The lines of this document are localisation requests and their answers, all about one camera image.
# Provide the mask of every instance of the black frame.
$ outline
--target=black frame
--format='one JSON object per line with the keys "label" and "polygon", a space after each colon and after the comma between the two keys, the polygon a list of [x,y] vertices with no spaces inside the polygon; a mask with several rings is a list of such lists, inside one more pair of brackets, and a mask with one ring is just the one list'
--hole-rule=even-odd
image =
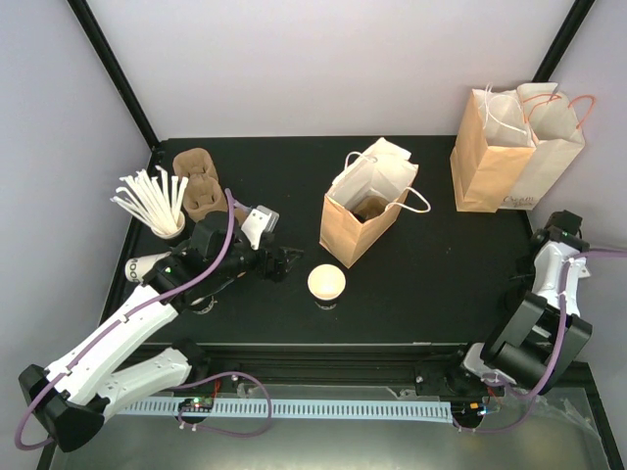
{"label": "black frame", "polygon": [[[72,7],[72,10],[83,27],[89,41],[96,50],[112,82],[118,89],[122,100],[128,108],[133,120],[137,124],[142,136],[146,140],[148,147],[151,149],[152,155],[150,162],[148,163],[148,171],[155,171],[155,165],[159,164],[164,155],[161,150],[161,141],[142,110],[141,105],[137,100],[137,97],[135,96],[128,80],[126,79],[126,76],[116,59],[113,50],[109,46],[107,38],[91,12],[87,0],[68,0],[68,3]],[[561,25],[561,28],[557,32],[551,47],[547,51],[544,60],[533,77],[534,82],[544,82],[551,78],[551,75],[559,64],[561,57],[567,50],[570,42],[579,29],[579,26],[586,18],[594,3],[595,0],[574,1],[572,8]],[[124,240],[121,256],[117,265],[117,272],[123,269],[126,260],[129,258],[129,254],[137,241],[139,228],[140,222],[134,218],[130,222],[128,232]],[[123,282],[121,277],[118,276],[117,279],[118,283]],[[120,285],[112,285],[105,303],[105,314],[111,311],[112,308],[121,304],[121,292],[122,288]],[[137,352],[129,359],[129,365],[130,363],[144,360],[148,356],[155,355],[155,348],[159,347],[147,346],[137,350]],[[424,360],[429,360],[432,363],[440,361],[442,367],[447,367],[449,363],[441,358],[442,353],[451,354],[457,348],[458,347],[435,347],[417,350],[410,347],[394,347],[386,349],[386,351],[382,353],[382,350],[378,347],[355,348],[347,346],[321,349],[316,347],[286,348],[267,346],[253,347],[249,349],[244,348],[244,351],[242,347],[204,347],[206,353],[209,356],[214,357],[218,363],[226,362],[232,366],[245,362],[247,367],[265,367],[266,370],[267,365],[270,363],[273,367],[272,370],[276,371],[275,374],[272,375],[275,377],[281,377],[282,381],[289,376],[290,381],[296,381],[304,384],[341,382],[348,385],[362,385],[363,383],[373,384],[380,382],[381,380],[387,381],[388,383],[389,381],[392,381],[398,384],[407,384],[407,382],[413,384],[413,377],[408,378],[407,373],[401,373],[401,375],[396,377],[390,376],[381,378],[373,376],[372,373],[368,372],[368,369],[370,368],[363,367],[363,365],[373,361],[384,361],[388,366],[409,367],[415,372],[415,366],[417,364],[423,363]],[[313,363],[329,360],[334,360],[336,361],[335,363],[342,363],[347,366],[355,366],[357,368],[356,370],[359,372],[357,372],[357,375],[352,375],[350,378],[347,378],[344,376],[334,375],[333,371],[337,369],[332,367],[325,369],[331,372],[323,373],[322,375],[320,375],[319,368],[312,367]],[[289,363],[289,366],[282,366],[282,364],[287,363]],[[590,406],[593,410],[593,414],[599,428],[599,433],[603,440],[603,447],[605,454],[607,455],[610,468],[624,468],[589,366],[585,363],[573,363],[556,385],[559,387],[580,387],[586,390]],[[50,468],[55,449],[56,446],[54,444],[44,448],[39,464],[37,465],[37,470]]]}

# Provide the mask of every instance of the paper bag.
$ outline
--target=paper bag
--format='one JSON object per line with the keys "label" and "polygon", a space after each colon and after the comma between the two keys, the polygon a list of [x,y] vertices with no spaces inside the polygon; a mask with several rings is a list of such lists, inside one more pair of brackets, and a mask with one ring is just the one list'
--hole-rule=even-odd
{"label": "paper bag", "polygon": [[495,212],[534,148],[515,91],[472,90],[451,155],[458,211]]}
{"label": "paper bag", "polygon": [[[346,267],[351,267],[394,223],[405,207],[408,191],[414,191],[410,187],[418,172],[418,165],[409,162],[411,153],[384,138],[357,154],[359,157],[345,165],[324,195],[320,225],[320,245]],[[374,215],[371,211],[381,199],[388,204],[381,214]],[[361,222],[355,217],[353,211],[358,207],[361,214],[368,214],[368,220]]]}
{"label": "paper bag", "polygon": [[531,125],[536,150],[509,194],[502,209],[532,210],[582,151],[581,123],[557,83],[526,83],[516,91]]}

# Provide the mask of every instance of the white perforated rail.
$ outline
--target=white perforated rail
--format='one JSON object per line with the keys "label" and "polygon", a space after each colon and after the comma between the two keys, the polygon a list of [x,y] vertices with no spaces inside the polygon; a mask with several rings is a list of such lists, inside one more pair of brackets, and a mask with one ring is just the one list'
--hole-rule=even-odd
{"label": "white perforated rail", "polygon": [[[186,398],[149,397],[119,414],[175,416]],[[264,418],[264,399],[216,399],[208,411],[186,411],[183,416],[219,418]],[[274,399],[273,418],[366,419],[388,421],[430,421],[451,423],[451,405],[435,401],[366,401],[333,399]]]}

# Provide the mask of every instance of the gray floor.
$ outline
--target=gray floor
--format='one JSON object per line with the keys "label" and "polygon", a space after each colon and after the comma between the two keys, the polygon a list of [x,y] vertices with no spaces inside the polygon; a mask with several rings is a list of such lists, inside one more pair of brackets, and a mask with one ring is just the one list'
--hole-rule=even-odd
{"label": "gray floor", "polygon": [[[459,433],[449,425],[408,422],[276,420],[263,436],[231,439],[178,429],[174,418],[116,416],[87,446],[55,456],[53,470],[143,469],[569,469],[607,467],[582,394],[568,392],[578,412],[539,407],[513,432]],[[486,417],[484,426],[515,420],[515,410]],[[252,430],[250,419],[212,420]]]}

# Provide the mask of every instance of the paper cup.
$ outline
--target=paper cup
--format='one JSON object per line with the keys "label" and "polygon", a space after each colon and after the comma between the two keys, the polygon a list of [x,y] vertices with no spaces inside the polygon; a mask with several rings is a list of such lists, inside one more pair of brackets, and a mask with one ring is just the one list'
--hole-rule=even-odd
{"label": "paper cup", "polygon": [[142,282],[146,273],[153,268],[155,263],[167,256],[169,256],[169,252],[129,259],[124,267],[126,279],[130,282]]}
{"label": "paper cup", "polygon": [[333,264],[321,264],[310,273],[307,286],[315,304],[323,310],[331,310],[337,306],[346,288],[346,276]]}
{"label": "paper cup", "polygon": [[185,215],[181,212],[178,215],[178,224],[175,232],[165,234],[156,228],[151,227],[152,232],[159,238],[164,240],[169,246],[176,247],[181,242],[187,240],[187,231],[185,230]]}

